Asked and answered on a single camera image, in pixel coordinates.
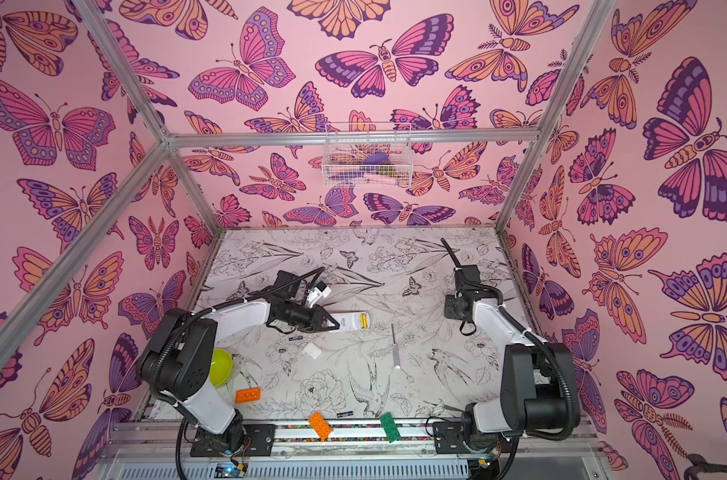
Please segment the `white battery cover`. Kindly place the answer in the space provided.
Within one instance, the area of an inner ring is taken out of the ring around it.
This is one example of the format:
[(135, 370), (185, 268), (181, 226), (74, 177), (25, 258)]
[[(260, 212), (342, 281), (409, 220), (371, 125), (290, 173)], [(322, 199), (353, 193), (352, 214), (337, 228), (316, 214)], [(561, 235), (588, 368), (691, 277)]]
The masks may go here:
[(310, 356), (313, 358), (313, 360), (318, 360), (321, 355), (323, 354), (323, 350), (319, 348), (315, 343), (309, 342), (303, 349), (303, 352), (307, 354), (307, 356)]

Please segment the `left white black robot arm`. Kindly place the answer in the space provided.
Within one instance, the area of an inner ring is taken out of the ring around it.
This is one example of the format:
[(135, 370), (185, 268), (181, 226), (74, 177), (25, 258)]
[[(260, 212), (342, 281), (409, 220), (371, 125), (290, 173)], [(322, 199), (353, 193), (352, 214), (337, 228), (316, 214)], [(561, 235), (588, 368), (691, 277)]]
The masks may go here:
[(340, 329), (340, 322), (311, 296), (327, 292), (324, 271), (296, 275), (281, 270), (274, 284), (242, 298), (196, 313), (168, 311), (137, 361), (139, 378), (155, 400), (172, 406), (215, 450), (237, 451), (246, 441), (243, 415), (210, 379), (217, 344), (253, 327), (279, 330), (285, 324), (292, 333)]

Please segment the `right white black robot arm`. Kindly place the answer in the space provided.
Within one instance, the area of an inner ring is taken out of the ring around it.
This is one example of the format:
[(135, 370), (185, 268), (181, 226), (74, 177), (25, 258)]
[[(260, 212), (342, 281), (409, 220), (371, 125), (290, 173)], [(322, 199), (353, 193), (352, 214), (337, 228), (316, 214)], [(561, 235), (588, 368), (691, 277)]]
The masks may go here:
[(461, 439), (471, 452), (501, 452), (523, 436), (563, 441), (579, 426), (575, 365), (569, 347), (549, 342), (515, 319), (499, 289), (481, 283), (479, 268), (453, 261), (455, 293), (445, 298), (445, 318), (481, 332), (503, 354), (501, 386), (494, 400), (469, 404), (461, 418)]

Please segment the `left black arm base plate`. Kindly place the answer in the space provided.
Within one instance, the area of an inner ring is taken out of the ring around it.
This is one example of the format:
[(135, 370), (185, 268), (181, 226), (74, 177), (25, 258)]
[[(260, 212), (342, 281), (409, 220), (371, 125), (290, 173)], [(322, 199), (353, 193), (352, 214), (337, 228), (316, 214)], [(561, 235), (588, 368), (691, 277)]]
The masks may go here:
[(272, 454), (276, 433), (276, 424), (237, 425), (223, 434), (211, 434), (198, 429), (191, 447), (191, 456), (268, 457)]

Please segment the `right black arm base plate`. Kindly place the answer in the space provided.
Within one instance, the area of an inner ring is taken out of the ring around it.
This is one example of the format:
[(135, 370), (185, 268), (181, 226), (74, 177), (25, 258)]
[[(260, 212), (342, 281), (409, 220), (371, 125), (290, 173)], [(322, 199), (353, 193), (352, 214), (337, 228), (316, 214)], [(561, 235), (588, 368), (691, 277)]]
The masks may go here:
[(511, 441), (499, 433), (467, 433), (465, 425), (449, 419), (433, 420), (425, 426), (433, 439), (433, 448), (443, 455), (487, 455), (491, 457), (511, 452)]

